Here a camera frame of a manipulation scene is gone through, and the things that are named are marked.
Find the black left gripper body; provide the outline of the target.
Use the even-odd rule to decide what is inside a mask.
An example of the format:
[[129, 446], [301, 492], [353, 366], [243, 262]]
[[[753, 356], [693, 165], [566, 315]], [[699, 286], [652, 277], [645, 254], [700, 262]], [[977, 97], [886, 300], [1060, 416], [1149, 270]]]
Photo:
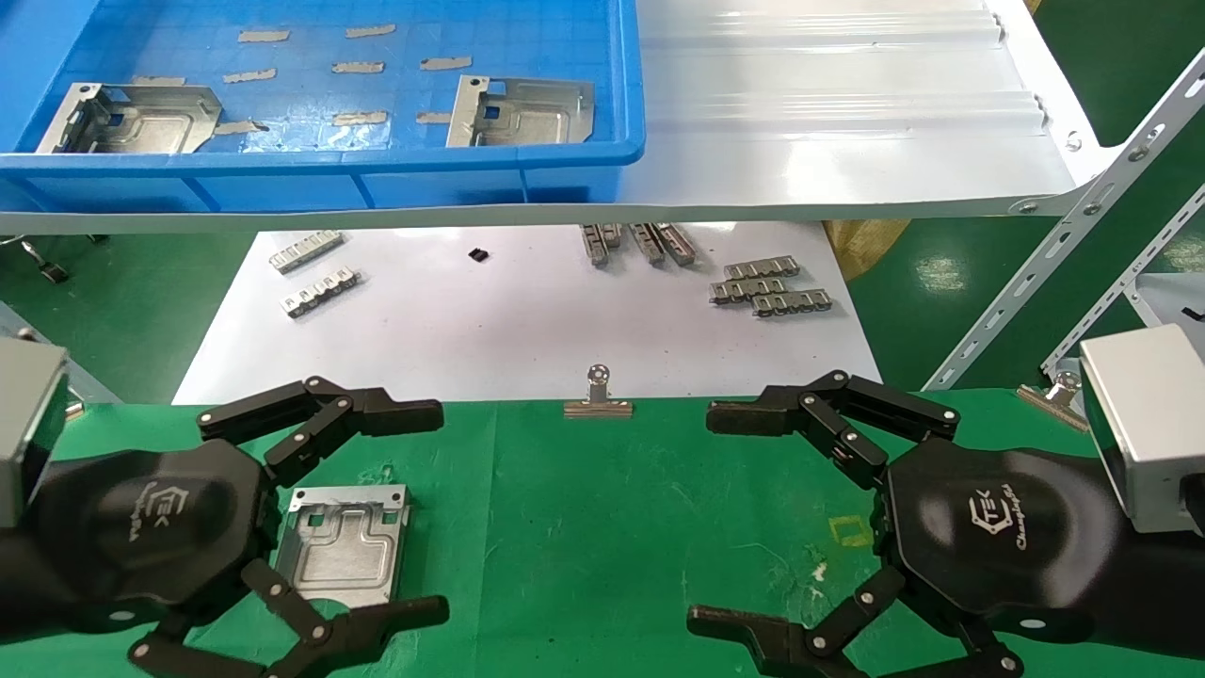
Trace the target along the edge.
[[224, 441], [49, 462], [27, 506], [27, 632], [214, 621], [280, 521], [265, 468]]

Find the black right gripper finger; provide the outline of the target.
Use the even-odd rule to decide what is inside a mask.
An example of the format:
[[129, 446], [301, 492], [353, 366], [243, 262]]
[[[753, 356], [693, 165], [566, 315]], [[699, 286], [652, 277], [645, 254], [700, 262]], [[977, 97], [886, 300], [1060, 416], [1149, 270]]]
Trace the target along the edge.
[[[766, 677], [864, 677], [846, 655], [862, 631], [909, 591], [909, 577], [883, 567], [856, 592], [840, 601], [816, 627], [786, 618], [693, 605], [687, 630], [699, 637], [725, 639], [750, 652]], [[1024, 662], [981, 621], [957, 621], [956, 638], [964, 656], [901, 670], [901, 677], [1019, 677]]]
[[805, 387], [770, 385], [752, 402], [712, 402], [706, 428], [723, 435], [799, 434], [865, 491], [884, 484], [887, 452], [856, 428], [857, 421], [916, 444], [951, 441], [960, 415], [930, 400], [844, 370]]

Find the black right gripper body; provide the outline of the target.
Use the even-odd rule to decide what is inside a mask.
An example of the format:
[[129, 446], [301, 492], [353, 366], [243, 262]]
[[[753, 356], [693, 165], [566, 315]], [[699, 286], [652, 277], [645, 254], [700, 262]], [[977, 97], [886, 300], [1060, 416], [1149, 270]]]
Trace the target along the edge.
[[1093, 589], [1127, 532], [1101, 462], [924, 443], [888, 464], [878, 509], [901, 601], [939, 632], [981, 621], [1078, 643], [1097, 631]]

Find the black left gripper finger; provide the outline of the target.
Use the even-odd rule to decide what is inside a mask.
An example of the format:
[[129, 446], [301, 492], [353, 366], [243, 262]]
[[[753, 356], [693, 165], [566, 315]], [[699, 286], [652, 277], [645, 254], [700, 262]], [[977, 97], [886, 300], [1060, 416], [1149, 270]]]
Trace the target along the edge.
[[286, 383], [198, 415], [202, 441], [240, 446], [292, 429], [264, 456], [268, 481], [293, 488], [355, 435], [422, 434], [443, 426], [436, 399], [396, 402], [383, 389], [345, 389], [322, 377]]
[[241, 571], [242, 584], [296, 635], [284, 658], [255, 664], [186, 645], [192, 627], [184, 615], [169, 615], [127, 653], [151, 677], [328, 677], [345, 667], [380, 661], [396, 633], [442, 625], [446, 597], [435, 595], [349, 609], [327, 619], [261, 559]]

